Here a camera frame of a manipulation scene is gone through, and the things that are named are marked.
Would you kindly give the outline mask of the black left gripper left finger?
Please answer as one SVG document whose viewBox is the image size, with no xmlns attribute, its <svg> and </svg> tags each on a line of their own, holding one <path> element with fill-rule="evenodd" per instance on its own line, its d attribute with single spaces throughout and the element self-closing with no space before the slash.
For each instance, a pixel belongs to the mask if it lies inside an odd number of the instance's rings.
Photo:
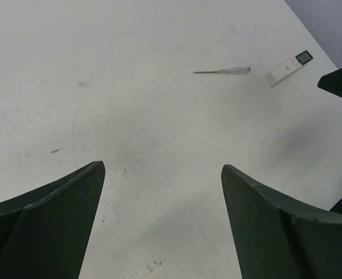
<svg viewBox="0 0 342 279">
<path fill-rule="evenodd" d="M 95 161 L 0 202 L 0 278 L 78 278 L 104 179 Z"/>
</svg>

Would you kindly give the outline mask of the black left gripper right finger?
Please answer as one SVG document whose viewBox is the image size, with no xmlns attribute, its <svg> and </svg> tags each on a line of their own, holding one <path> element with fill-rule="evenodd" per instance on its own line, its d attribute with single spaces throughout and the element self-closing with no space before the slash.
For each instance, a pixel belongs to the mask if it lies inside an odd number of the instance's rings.
<svg viewBox="0 0 342 279">
<path fill-rule="evenodd" d="M 242 278 L 342 278 L 342 198 L 323 210 L 231 165 L 221 180 Z"/>
</svg>

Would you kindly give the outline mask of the white remote control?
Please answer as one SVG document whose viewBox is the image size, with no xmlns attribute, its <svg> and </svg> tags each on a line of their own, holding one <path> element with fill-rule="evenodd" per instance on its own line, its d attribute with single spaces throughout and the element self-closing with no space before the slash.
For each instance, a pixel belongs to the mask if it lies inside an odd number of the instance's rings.
<svg viewBox="0 0 342 279">
<path fill-rule="evenodd" d="M 277 65 L 275 68 L 270 70 L 263 79 L 270 88 L 273 88 L 288 77 L 292 76 L 294 73 L 301 70 L 313 59 L 314 57 L 305 50 Z"/>
</svg>

